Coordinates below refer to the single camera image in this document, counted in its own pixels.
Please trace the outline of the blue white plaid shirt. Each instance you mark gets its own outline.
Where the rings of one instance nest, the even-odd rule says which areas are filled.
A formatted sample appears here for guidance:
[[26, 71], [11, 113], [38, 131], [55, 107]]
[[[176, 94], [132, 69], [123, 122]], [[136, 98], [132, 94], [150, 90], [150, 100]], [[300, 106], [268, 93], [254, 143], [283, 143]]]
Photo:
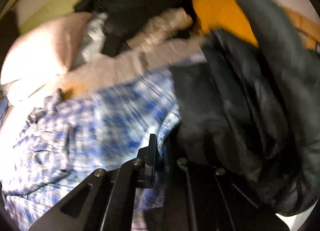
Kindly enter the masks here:
[[5, 210], [28, 230], [94, 170], [113, 170], [135, 158], [151, 134], [162, 147], [180, 119], [169, 67], [88, 98], [63, 100], [55, 91], [41, 107], [3, 126]]

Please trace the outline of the dark navy puffer jacket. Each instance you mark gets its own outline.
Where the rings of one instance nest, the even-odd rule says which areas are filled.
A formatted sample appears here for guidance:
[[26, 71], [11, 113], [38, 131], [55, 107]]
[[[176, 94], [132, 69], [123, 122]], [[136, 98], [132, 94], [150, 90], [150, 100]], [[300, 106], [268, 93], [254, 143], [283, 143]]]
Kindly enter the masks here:
[[283, 216], [319, 199], [319, 57], [271, 0], [236, 0], [258, 41], [213, 30], [204, 62], [170, 68], [187, 158], [242, 176]]

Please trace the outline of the white folded blanket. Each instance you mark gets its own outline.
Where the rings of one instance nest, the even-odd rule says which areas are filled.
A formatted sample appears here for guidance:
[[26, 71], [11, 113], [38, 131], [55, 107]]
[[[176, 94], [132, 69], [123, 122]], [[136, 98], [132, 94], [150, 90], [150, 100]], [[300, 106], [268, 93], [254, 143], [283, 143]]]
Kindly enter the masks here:
[[51, 96], [58, 88], [63, 89], [65, 84], [66, 80], [62, 75], [25, 78], [7, 84], [6, 95], [13, 106], [39, 107], [47, 96]]

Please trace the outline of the pink pillow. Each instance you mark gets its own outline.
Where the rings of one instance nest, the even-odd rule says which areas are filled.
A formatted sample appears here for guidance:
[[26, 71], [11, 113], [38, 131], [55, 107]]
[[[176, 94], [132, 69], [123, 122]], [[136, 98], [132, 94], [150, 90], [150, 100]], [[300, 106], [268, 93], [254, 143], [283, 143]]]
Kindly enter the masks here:
[[91, 16], [87, 12], [69, 13], [21, 35], [5, 57], [1, 84], [44, 80], [68, 72]]

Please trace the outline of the white grey crumpled cloth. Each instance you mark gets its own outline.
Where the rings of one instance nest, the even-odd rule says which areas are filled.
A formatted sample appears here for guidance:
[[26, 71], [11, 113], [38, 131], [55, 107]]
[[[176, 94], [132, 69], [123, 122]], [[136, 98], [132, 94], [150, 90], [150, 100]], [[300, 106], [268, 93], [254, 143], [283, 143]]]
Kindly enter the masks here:
[[105, 42], [103, 26], [107, 17], [108, 14], [105, 12], [94, 12], [87, 23], [86, 32], [80, 43], [80, 55], [86, 63], [103, 57], [101, 53]]

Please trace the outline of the beige crumpled garment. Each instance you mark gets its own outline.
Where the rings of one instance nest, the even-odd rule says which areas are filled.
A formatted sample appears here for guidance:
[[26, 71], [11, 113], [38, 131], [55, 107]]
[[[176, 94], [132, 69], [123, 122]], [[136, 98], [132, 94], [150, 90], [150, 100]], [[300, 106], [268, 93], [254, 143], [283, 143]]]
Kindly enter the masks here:
[[126, 41], [131, 49], [147, 52], [166, 39], [188, 29], [193, 20], [183, 8], [167, 9], [159, 16], [152, 17], [135, 36]]

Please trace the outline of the orange yellow garment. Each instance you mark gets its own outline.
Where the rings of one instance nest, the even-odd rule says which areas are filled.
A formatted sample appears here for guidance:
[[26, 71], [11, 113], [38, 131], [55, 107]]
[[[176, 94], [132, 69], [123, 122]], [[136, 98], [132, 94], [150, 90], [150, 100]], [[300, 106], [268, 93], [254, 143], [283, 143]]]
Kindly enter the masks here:
[[[258, 45], [249, 21], [235, 0], [193, 0], [193, 7], [200, 34], [208, 34], [211, 29], [225, 29], [255, 46]], [[298, 30], [303, 45], [319, 52], [319, 25], [292, 9], [284, 7], [284, 10]]]

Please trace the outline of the black garment pile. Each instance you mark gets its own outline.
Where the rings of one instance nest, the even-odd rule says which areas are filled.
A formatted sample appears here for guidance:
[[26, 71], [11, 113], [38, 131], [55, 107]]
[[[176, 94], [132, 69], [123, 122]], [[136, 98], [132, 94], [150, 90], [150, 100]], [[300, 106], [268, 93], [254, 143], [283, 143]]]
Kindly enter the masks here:
[[197, 20], [192, 0], [80, 0], [76, 12], [106, 13], [103, 34], [105, 42], [102, 53], [115, 57], [129, 49], [131, 39], [150, 18], [159, 16], [167, 9], [182, 8], [192, 22]]

